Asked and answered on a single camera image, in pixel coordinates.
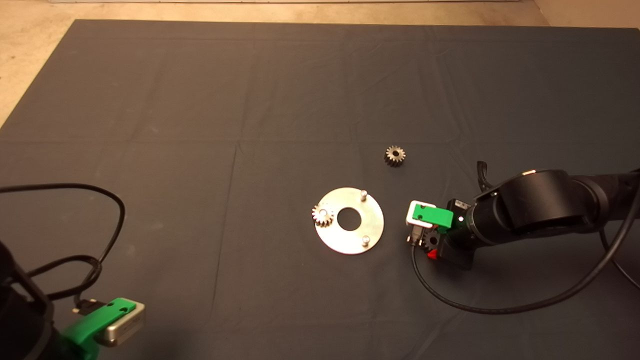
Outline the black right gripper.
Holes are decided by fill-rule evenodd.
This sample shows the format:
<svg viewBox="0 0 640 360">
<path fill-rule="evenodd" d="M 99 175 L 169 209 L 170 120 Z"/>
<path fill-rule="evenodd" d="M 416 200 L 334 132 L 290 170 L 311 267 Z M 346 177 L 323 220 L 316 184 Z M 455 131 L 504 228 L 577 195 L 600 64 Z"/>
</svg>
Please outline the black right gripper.
<svg viewBox="0 0 640 360">
<path fill-rule="evenodd" d="M 426 251 L 426 257 L 433 261 L 441 260 L 463 271 L 470 271 L 476 251 L 476 236 L 467 221 L 471 205 L 453 198 L 446 203 L 445 209 L 453 213 L 451 226 L 439 236 L 437 249 Z"/>
</svg>

